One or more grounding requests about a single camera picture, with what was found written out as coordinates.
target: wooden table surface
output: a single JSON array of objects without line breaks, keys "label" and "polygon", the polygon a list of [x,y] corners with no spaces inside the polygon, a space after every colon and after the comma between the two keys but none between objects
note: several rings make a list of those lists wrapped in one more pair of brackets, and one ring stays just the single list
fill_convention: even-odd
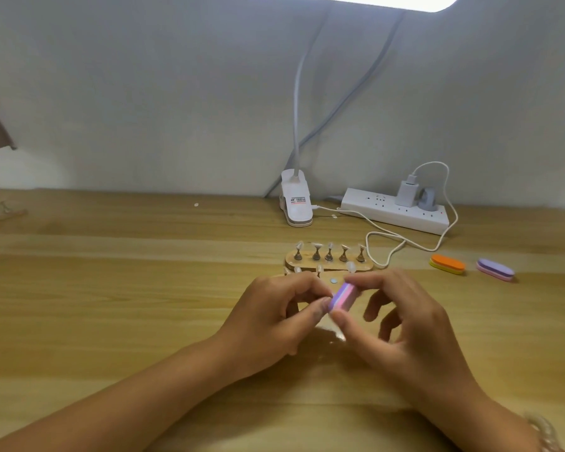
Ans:
[{"label": "wooden table surface", "polygon": [[[298,240],[356,246],[371,229],[324,212],[311,227],[291,228],[277,200],[257,198],[0,190],[3,198],[30,213],[0,222],[0,436],[214,333],[254,277],[282,273]],[[548,417],[565,446],[565,212],[459,213],[441,253],[467,262],[467,276],[429,267],[430,254],[414,249],[392,265],[446,307],[489,394]],[[382,259],[394,245],[372,243]],[[479,257],[513,267],[518,282],[474,271]],[[364,306],[361,299],[352,312]],[[452,446],[346,349],[325,318],[296,357],[213,396],[152,449]]]}]

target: desk lamp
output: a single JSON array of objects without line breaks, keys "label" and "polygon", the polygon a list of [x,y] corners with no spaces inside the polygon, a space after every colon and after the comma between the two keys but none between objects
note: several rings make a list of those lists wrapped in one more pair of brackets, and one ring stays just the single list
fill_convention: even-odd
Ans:
[{"label": "desk lamp", "polygon": [[[409,11],[422,11],[426,13],[437,13],[442,11],[456,0],[334,0],[339,2],[359,3],[363,5],[385,6],[388,8],[406,9]],[[281,210],[285,213],[287,223],[292,227],[308,227],[312,224],[312,203],[309,199],[309,187],[304,173],[299,169],[299,138],[298,138],[298,99],[299,83],[304,61],[309,55],[324,21],[320,24],[309,46],[299,61],[297,74],[295,76],[295,88],[293,94],[293,149],[294,168],[286,169],[281,174],[282,194],[279,198]]]}]

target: white power strip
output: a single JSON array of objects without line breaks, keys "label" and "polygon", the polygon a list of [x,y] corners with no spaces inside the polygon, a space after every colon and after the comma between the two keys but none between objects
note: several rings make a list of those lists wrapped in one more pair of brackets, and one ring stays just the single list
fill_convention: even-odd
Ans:
[{"label": "white power strip", "polygon": [[450,225],[444,206],[425,211],[395,204],[395,197],[358,189],[348,189],[341,203],[342,210],[357,211],[370,220],[441,235]]}]

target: lamp head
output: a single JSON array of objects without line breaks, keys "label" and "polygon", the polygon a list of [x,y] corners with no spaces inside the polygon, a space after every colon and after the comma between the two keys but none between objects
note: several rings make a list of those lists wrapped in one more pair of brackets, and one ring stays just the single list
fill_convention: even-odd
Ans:
[{"label": "lamp head", "polygon": [[452,6],[456,0],[335,0],[338,2],[359,3],[361,5],[385,6],[387,8],[407,9],[437,13]]}]

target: bracelet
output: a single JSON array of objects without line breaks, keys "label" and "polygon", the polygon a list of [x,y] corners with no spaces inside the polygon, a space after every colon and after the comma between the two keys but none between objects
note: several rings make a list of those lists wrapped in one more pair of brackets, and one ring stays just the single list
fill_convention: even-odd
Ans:
[{"label": "bracelet", "polygon": [[558,443],[557,432],[552,424],[537,414],[525,414],[525,420],[540,433],[541,452],[564,452]]}]

